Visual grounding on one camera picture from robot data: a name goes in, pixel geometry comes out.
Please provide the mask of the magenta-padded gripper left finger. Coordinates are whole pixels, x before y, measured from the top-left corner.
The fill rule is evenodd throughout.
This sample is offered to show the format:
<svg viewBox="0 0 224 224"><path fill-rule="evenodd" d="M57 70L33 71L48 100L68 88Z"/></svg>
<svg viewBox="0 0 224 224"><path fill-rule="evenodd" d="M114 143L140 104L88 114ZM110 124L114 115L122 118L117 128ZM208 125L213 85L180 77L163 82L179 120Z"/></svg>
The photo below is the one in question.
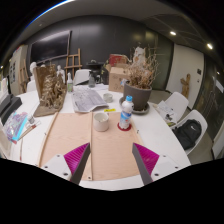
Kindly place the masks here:
<svg viewBox="0 0 224 224"><path fill-rule="evenodd" d="M42 166L42 169L78 185L89 155L90 144L86 143L65 155L56 154Z"/></svg>

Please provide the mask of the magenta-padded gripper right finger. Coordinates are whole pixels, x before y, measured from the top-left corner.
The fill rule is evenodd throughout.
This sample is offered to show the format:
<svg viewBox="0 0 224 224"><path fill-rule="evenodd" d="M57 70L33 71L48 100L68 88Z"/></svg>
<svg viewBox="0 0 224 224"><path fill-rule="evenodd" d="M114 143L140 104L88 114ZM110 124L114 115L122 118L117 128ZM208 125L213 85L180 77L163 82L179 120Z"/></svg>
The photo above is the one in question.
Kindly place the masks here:
<svg viewBox="0 0 224 224"><path fill-rule="evenodd" d="M144 185L181 169L181 166L174 162L168 155L159 155L137 143L133 144L132 153Z"/></svg>

